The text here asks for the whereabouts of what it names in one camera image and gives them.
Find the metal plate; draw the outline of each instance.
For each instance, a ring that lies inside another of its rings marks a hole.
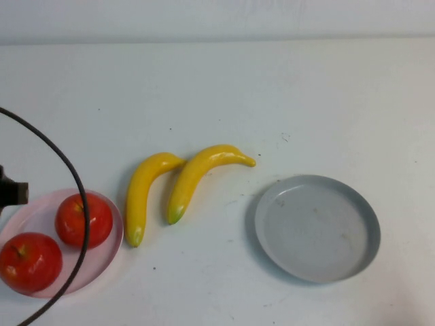
[[[258,203],[255,226],[260,244],[277,265],[316,283],[361,272],[381,241],[369,203],[348,185],[316,175],[272,186]]]

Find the pink bowl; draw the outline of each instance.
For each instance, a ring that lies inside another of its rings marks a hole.
[[[101,275],[114,259],[124,236],[122,216],[116,205],[98,192],[90,190],[86,190],[86,192],[97,195],[106,201],[114,218],[114,226],[110,235],[102,244],[86,252],[82,267],[65,294],[73,293],[85,287]],[[80,250],[63,243],[54,229],[54,219],[59,205],[66,197],[76,193],[78,193],[77,189],[61,189],[30,202],[12,215],[0,232],[0,247],[3,247],[6,241],[19,233],[40,232],[55,239],[62,251],[63,267],[59,277],[48,288],[32,293],[31,297],[52,297],[65,283],[77,262]]]

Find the toy banana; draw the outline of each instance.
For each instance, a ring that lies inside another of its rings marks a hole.
[[[127,242],[138,247],[143,239],[147,219],[147,197],[153,181],[161,174],[179,168],[185,160],[171,153],[157,153],[144,160],[133,174],[127,193]]]
[[[181,219],[198,182],[207,171],[219,165],[234,163],[250,167],[256,165],[253,158],[246,156],[232,145],[208,147],[186,163],[169,198],[168,223],[175,224]]]

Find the black cable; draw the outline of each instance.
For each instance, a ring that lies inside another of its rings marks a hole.
[[[33,321],[35,321],[38,317],[40,317],[45,311],[47,311],[53,304],[59,300],[59,298],[65,293],[65,291],[68,289],[69,285],[73,282],[73,279],[77,275],[80,266],[83,263],[84,256],[86,254],[86,250],[88,249],[88,243],[89,243],[89,231],[90,231],[90,219],[89,219],[89,208],[88,208],[88,201],[86,199],[86,192],[84,190],[83,184],[80,181],[79,175],[77,174],[77,171],[74,169],[74,166],[72,163],[67,159],[67,157],[62,153],[62,151],[55,145],[53,142],[47,138],[42,132],[40,132],[38,129],[36,129],[34,126],[29,124],[27,121],[22,119],[21,117],[18,117],[16,114],[0,107],[0,113],[12,118],[22,126],[29,129],[31,132],[36,134],[45,144],[47,144],[59,157],[60,159],[67,165],[68,169],[71,171],[71,174],[74,177],[75,183],[77,183],[77,187],[79,188],[80,196],[82,197],[83,201],[83,208],[84,208],[84,219],[85,219],[85,229],[84,229],[84,241],[82,245],[82,250],[80,251],[79,258],[77,259],[77,263],[74,266],[73,271],[71,272],[71,275],[69,275],[69,278],[65,282],[65,284],[57,291],[57,293],[50,299],[46,304],[44,304],[37,312],[32,314],[28,319],[18,324],[18,326],[27,326],[30,325]]]

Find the red apple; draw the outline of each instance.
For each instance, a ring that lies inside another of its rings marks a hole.
[[[45,289],[61,270],[59,246],[42,233],[21,233],[7,241],[0,251],[0,278],[19,293]]]
[[[89,248],[94,248],[109,236],[114,220],[109,205],[94,194],[86,194],[90,215]],[[84,210],[80,194],[72,195],[60,204],[54,223],[59,238],[67,245],[81,248],[84,239]]]

